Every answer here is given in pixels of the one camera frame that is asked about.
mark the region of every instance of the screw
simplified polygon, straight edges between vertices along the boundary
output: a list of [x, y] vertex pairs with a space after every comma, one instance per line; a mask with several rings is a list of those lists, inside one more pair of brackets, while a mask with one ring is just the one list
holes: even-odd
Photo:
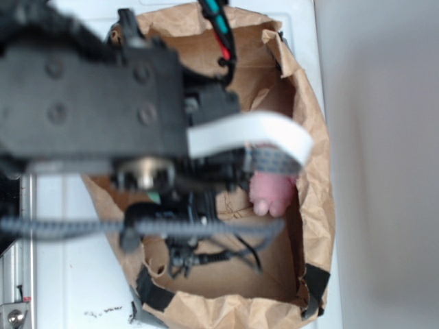
[[20, 326], [23, 324], [24, 319], [25, 316], [19, 310], [13, 310], [8, 315], [8, 321], [14, 329], [20, 328]]
[[150, 77], [150, 72], [148, 71], [147, 67], [140, 64], [136, 68], [134, 68], [134, 78], [137, 80], [140, 84], [145, 84], [146, 81], [148, 81], [148, 78]]
[[52, 77], [54, 79], [60, 78], [62, 75], [61, 61], [59, 61], [57, 59], [48, 61], [46, 63], [46, 72], [50, 77]]
[[67, 119], [67, 108], [62, 103], [57, 103], [49, 108], [48, 116], [53, 123], [64, 123]]
[[157, 111], [156, 108], [149, 103], [143, 104], [139, 111], [137, 112], [139, 121], [143, 125], [150, 125], [151, 123], [155, 122], [157, 119]]

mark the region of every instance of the black cable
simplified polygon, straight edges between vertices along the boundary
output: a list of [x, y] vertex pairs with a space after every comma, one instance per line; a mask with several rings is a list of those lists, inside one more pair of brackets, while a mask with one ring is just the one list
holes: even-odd
[[222, 46], [227, 48], [230, 54], [230, 58], [223, 57], [218, 61], [220, 66], [227, 66], [228, 68], [227, 74], [222, 78], [223, 84], [227, 86], [233, 80], [237, 56], [233, 31], [224, 12], [224, 3], [218, 3], [217, 0], [198, 0], [198, 2], [202, 7], [204, 18], [211, 22], [219, 41], [222, 43]]
[[235, 235], [236, 239], [238, 239], [239, 242], [241, 242], [243, 245], [247, 247], [247, 250], [250, 251], [254, 257], [254, 260], [256, 261], [256, 266], [259, 273], [262, 273], [262, 265], [261, 265], [261, 259], [259, 258], [259, 255], [257, 251], [247, 243], [243, 238], [241, 238], [239, 235]]

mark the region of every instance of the robotic arm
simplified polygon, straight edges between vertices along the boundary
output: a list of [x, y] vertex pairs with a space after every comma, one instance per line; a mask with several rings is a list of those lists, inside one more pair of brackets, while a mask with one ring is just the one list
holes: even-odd
[[[120, 224], [4, 214], [0, 230], [42, 239], [119, 232], [126, 252], [143, 235], [164, 235], [173, 278], [188, 276], [194, 265], [232, 257], [248, 262], [248, 254], [260, 270], [257, 252], [283, 222], [228, 226], [217, 218], [215, 195], [245, 186], [254, 170], [298, 173], [312, 140], [279, 114], [240, 113], [238, 97], [226, 90], [236, 55], [223, 4], [200, 0], [222, 50], [219, 65], [228, 67], [224, 76], [207, 77], [184, 67], [159, 38], [146, 40], [129, 10], [119, 10], [124, 40], [112, 45], [44, 2], [16, 1], [1, 11], [0, 170], [109, 174], [116, 188], [156, 191], [161, 204], [135, 204]], [[278, 147], [282, 165], [267, 165], [273, 150], [252, 148], [261, 143]], [[214, 234], [233, 234], [244, 248], [197, 254], [198, 242]], [[264, 239], [252, 247], [242, 234]]]

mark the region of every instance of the black tape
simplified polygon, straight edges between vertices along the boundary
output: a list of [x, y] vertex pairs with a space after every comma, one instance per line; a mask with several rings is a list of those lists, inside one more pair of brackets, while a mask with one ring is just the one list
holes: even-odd
[[137, 293], [143, 303], [160, 312], [163, 312], [171, 304], [172, 298], [175, 296], [171, 291], [156, 286], [146, 267], [142, 268], [137, 278]]
[[323, 314], [323, 309], [320, 308], [320, 305], [324, 291], [328, 286], [329, 277], [331, 276], [329, 272], [310, 264], [306, 264], [306, 268], [307, 271], [304, 279], [308, 286], [309, 304], [308, 308], [302, 313], [304, 320], [309, 319], [316, 312], [318, 312], [319, 316]]

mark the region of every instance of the white wall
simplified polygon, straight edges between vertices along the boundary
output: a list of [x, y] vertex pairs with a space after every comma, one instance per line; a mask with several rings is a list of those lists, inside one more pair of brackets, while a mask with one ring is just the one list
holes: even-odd
[[439, 328], [439, 1], [315, 2], [344, 328]]

